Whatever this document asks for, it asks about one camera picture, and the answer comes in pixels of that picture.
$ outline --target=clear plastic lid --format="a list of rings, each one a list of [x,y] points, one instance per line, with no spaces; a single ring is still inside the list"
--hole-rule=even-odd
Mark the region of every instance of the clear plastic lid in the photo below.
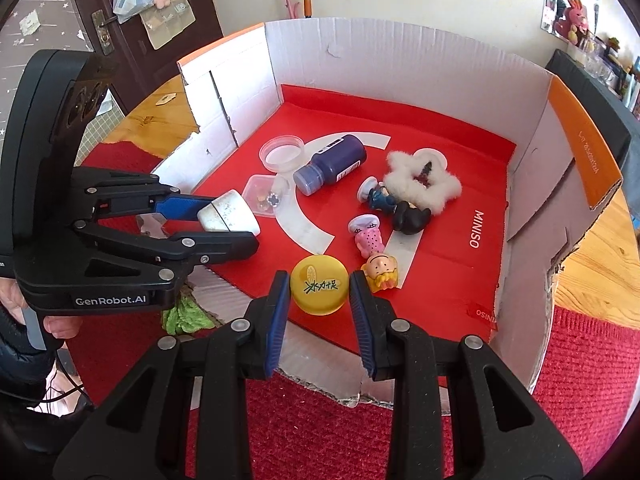
[[[274,137],[263,144],[259,155],[264,167],[273,173],[295,171],[306,162],[305,143],[291,135]]]
[[[309,196],[322,187],[324,178],[318,168],[307,164],[293,174],[293,182],[303,195]]]

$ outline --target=cardboard box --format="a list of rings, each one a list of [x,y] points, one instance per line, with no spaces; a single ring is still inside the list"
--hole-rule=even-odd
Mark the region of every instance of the cardboard box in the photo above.
[[[593,121],[556,76],[449,32],[343,18],[256,25],[178,65],[200,131],[156,174],[183,192],[196,189],[284,106],[283,86],[431,110],[511,141],[491,345],[533,390],[553,319],[552,277],[622,180]],[[250,300],[204,268],[191,281],[200,304],[224,321],[240,316]],[[392,385],[368,381],[357,355],[292,323],[281,368],[346,404],[392,402]]]

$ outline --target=pink figurine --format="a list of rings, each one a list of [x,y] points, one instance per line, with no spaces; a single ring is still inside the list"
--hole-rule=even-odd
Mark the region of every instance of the pink figurine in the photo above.
[[[356,247],[367,259],[360,269],[372,292],[398,286],[398,261],[384,253],[379,227],[380,219],[370,214],[356,216],[349,222],[349,232],[354,235]]]

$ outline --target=brown door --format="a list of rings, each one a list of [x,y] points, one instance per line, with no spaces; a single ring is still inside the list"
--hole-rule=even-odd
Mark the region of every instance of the brown door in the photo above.
[[[92,13],[103,10],[105,18],[113,16],[113,0],[75,0],[82,23],[96,52],[100,41],[92,20]],[[122,111],[128,114],[145,97],[178,74],[176,62],[182,56],[222,38],[213,0],[188,0],[196,18],[169,43],[155,50],[139,16],[119,25],[106,25],[111,36],[114,57],[120,67],[111,89]]]

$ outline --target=blue figurine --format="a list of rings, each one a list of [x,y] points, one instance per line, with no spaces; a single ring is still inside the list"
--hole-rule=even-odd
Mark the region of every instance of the blue figurine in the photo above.
[[[398,205],[384,184],[378,182],[374,176],[370,176],[362,183],[358,190],[358,200],[361,203],[367,202],[372,211],[382,211],[388,215],[392,215]]]
[[[423,173],[431,169],[425,166]],[[386,190],[385,185],[374,176],[365,180],[358,189],[358,200],[367,203],[372,211],[382,211],[392,216],[394,231],[400,231],[405,235],[415,235],[422,231],[431,221],[430,209],[418,209],[415,205],[405,201],[396,201]]]

